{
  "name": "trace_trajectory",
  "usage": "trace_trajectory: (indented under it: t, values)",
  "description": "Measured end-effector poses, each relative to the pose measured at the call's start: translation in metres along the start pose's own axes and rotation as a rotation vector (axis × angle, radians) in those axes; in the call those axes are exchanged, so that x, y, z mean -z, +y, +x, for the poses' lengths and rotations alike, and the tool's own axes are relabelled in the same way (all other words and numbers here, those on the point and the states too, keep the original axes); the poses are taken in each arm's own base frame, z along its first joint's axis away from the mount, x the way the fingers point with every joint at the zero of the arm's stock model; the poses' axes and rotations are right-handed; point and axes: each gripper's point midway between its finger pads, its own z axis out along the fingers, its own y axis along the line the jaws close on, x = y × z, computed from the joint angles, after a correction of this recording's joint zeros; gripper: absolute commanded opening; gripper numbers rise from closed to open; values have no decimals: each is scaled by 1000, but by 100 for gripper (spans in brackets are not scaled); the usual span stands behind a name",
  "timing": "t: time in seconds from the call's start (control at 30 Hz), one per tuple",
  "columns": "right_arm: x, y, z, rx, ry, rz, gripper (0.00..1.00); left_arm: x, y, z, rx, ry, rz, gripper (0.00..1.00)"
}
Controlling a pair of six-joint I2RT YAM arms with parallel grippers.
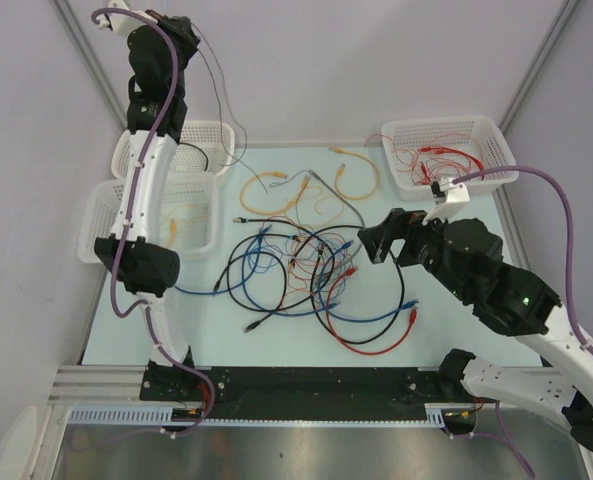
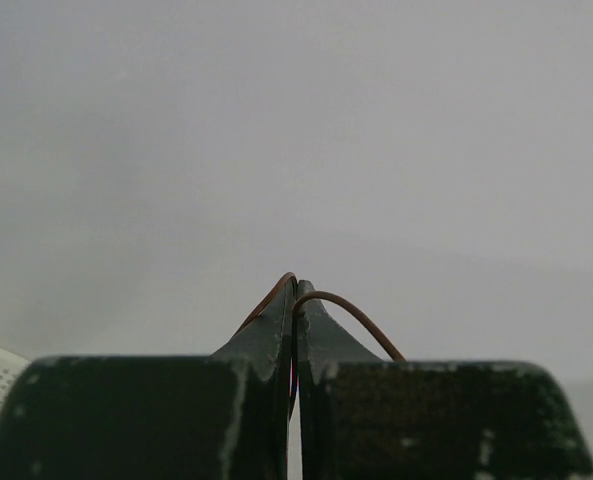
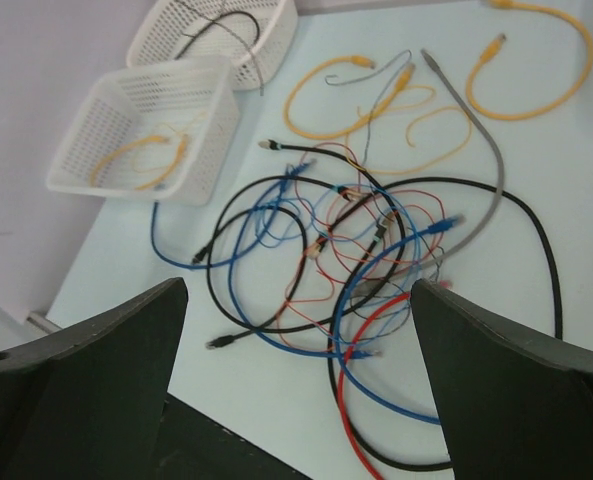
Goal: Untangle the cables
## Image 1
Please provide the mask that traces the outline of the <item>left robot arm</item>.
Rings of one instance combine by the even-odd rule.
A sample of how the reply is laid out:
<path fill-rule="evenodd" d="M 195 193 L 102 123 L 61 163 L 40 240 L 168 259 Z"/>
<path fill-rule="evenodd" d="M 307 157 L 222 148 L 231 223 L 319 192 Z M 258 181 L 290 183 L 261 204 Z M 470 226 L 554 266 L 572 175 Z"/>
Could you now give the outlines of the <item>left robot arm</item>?
<path fill-rule="evenodd" d="M 142 312 L 152 351 L 149 363 L 166 368 L 162 387 L 173 398 L 190 397 L 197 376 L 190 347 L 172 314 L 180 259 L 160 244 L 162 201 L 171 161 L 185 121 L 184 71 L 199 40 L 186 17 L 108 6 L 91 19 L 126 38 L 133 70 L 127 129 L 132 155 L 118 214 L 94 252 L 111 274 L 110 301 L 119 318 Z"/>

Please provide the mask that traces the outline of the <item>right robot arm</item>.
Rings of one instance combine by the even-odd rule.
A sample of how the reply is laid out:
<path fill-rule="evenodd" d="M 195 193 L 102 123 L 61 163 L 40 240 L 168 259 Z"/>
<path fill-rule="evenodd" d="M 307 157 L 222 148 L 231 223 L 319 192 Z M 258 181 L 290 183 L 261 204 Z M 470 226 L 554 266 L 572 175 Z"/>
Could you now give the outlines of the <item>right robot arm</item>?
<path fill-rule="evenodd" d="M 542 279 L 504 262 L 497 235 L 478 219 L 449 222 L 396 208 L 358 237 L 374 264 L 402 241 L 398 266 L 422 266 L 486 327 L 529 347 L 556 371 L 521 373 L 453 349 L 437 376 L 445 399 L 470 394 L 506 402 L 564 428 L 593 452 L 593 339 Z"/>

